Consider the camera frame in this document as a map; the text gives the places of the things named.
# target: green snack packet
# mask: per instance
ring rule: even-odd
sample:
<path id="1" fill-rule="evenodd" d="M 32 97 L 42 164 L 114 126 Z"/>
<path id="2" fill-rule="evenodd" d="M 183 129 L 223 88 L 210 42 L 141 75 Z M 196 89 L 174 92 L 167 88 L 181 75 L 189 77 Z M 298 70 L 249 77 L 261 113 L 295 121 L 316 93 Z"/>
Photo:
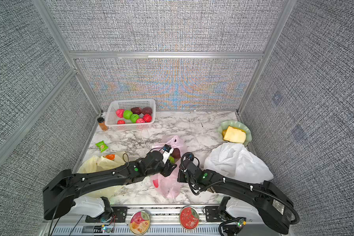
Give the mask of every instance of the green snack packet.
<path id="1" fill-rule="evenodd" d="M 169 156 L 169 158 L 168 158 L 170 161 L 171 161 L 171 164 L 174 164 L 174 158 L 172 157 L 172 156 Z"/>
<path id="2" fill-rule="evenodd" d="M 108 146 L 104 143 L 104 141 L 100 141 L 96 143 L 96 146 L 99 147 L 101 152 L 105 151 L 108 148 Z"/>

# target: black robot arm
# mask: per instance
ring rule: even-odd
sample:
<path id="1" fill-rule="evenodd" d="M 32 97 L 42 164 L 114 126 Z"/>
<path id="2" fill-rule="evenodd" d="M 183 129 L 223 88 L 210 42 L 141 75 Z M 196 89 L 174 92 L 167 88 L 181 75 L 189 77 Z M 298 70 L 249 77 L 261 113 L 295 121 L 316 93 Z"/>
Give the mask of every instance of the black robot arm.
<path id="1" fill-rule="evenodd" d="M 269 181 L 264 181 L 263 184 L 245 183 L 224 177 L 212 170 L 202 171 L 193 160 L 192 153 L 183 155 L 178 181 L 189 183 L 195 195 L 208 190 L 243 200 L 258 210 L 269 228 L 281 234 L 288 234 L 290 224 L 298 223 L 299 215 L 294 210 L 293 202 L 273 183 Z M 283 214 L 274 207 L 276 201 L 284 205 Z"/>
<path id="2" fill-rule="evenodd" d="M 168 157 L 170 146 L 166 145 L 163 149 Z M 67 214 L 75 205 L 74 199 L 91 191 L 140 182 L 146 176 L 157 173 L 169 176 L 176 165 L 171 164 L 169 160 L 164 163 L 163 158 L 165 157 L 159 151 L 153 151 L 147 153 L 145 158 L 111 170 L 89 174 L 72 174 L 71 170 L 63 170 L 43 189 L 44 218 L 52 220 Z M 288 233 L 290 224 L 299 221 L 293 202 L 273 183 L 264 181 L 263 184 L 250 184 L 224 177 L 212 170 L 202 171 L 194 165 L 194 158 L 192 153 L 183 155 L 178 181 L 189 183 L 195 195 L 208 190 L 243 200 L 258 210 L 267 226 L 282 234 Z M 285 206 L 283 214 L 274 207 L 275 201 Z M 108 205 L 108 210 L 105 211 L 110 211 L 108 200 L 104 202 Z"/>
<path id="3" fill-rule="evenodd" d="M 86 193 L 140 182 L 146 176 L 157 173 L 169 176 L 176 166 L 169 160 L 164 163 L 163 155 L 159 151 L 153 151 L 147 153 L 145 158 L 111 170 L 88 174 L 72 174 L 71 170 L 63 170 L 43 188 L 44 218 L 51 220 L 67 214 L 74 205 L 74 199 Z"/>

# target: green plate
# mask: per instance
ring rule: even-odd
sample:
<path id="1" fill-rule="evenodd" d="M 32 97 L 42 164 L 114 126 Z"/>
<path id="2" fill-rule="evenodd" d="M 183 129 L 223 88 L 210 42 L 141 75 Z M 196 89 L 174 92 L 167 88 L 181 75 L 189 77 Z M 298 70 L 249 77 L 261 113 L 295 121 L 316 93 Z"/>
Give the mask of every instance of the green plate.
<path id="1" fill-rule="evenodd" d="M 241 122 L 238 122 L 237 120 L 227 120 L 224 121 L 220 124 L 219 128 L 218 128 L 218 133 L 220 134 L 220 137 L 223 139 L 223 135 L 222 132 L 223 130 L 226 130 L 228 128 L 228 126 L 232 126 L 235 128 L 239 128 L 241 130 L 244 130 L 246 133 L 246 137 L 245 137 L 245 142 L 244 142 L 244 146 L 248 145 L 248 143 L 250 141 L 252 141 L 252 133 L 250 132 L 250 129 L 248 129 L 248 127 L 246 125 L 244 125 Z"/>

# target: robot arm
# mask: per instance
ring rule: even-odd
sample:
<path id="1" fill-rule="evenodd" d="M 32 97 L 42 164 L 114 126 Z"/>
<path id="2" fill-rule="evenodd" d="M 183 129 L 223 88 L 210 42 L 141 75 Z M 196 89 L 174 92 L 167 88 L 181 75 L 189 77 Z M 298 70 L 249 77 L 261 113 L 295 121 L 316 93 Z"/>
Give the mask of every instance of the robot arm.
<path id="1" fill-rule="evenodd" d="M 170 147 L 165 147 L 166 152 L 170 152 Z M 146 176 L 161 173 L 169 176 L 176 168 L 176 164 L 171 164 L 169 160 L 163 162 L 163 155 L 159 151 L 147 153 L 145 158 L 139 158 L 128 162 L 127 165 L 111 170 L 88 173 L 72 174 L 71 170 L 60 172 L 46 187 L 43 188 L 43 208 L 44 218 L 52 220 L 67 214 L 72 207 L 89 202 L 89 207 L 97 206 L 105 209 L 109 201 L 103 197 L 103 202 L 97 203 L 92 199 L 79 199 L 86 193 L 115 185 L 127 185 L 142 181 Z"/>
<path id="2" fill-rule="evenodd" d="M 195 195 L 208 190 L 243 200 L 258 210 L 269 228 L 281 234 L 288 234 L 290 224 L 299 222 L 299 215 L 294 210 L 293 202 L 273 183 L 269 181 L 264 181 L 263 184 L 245 183 L 224 177 L 212 170 L 202 171 L 193 163 L 194 158 L 192 153 L 185 153 L 182 156 L 178 181 L 189 183 Z M 282 212 L 277 210 L 279 203 L 284 206 Z M 233 216 L 225 212 L 225 208 L 219 215 L 223 220 L 233 219 Z"/>
<path id="3" fill-rule="evenodd" d="M 146 176 L 157 173 L 169 176 L 177 165 L 172 165 L 165 158 L 173 149 L 167 145 L 163 149 L 164 156 L 159 151 L 149 152 L 145 158 L 111 170 L 88 174 L 72 174 L 71 170 L 63 170 L 43 189 L 44 218 L 52 220 L 71 211 L 89 215 L 98 222 L 106 222 L 112 216 L 109 200 L 106 197 L 94 199 L 83 195 L 109 186 L 140 182 Z M 194 165 L 194 158 L 192 153 L 182 156 L 178 181 L 187 182 L 195 195 L 212 191 L 243 200 L 254 206 L 264 223 L 278 233 L 287 234 L 289 225 L 299 221 L 292 201 L 273 183 L 264 181 L 263 184 L 250 184 L 224 177 L 212 170 L 202 171 Z M 276 202 L 284 205 L 282 213 L 276 209 Z M 225 209 L 219 214 L 226 221 L 235 219 Z"/>

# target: bread slice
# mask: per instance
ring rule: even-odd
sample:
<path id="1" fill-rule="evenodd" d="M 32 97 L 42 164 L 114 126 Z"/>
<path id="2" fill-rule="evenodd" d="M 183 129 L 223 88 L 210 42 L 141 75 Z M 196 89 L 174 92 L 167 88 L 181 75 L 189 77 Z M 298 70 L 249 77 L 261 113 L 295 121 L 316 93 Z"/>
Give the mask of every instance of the bread slice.
<path id="1" fill-rule="evenodd" d="M 223 140 L 229 141 L 231 143 L 243 144 L 245 142 L 246 133 L 242 130 L 228 126 L 227 132 L 225 133 Z"/>

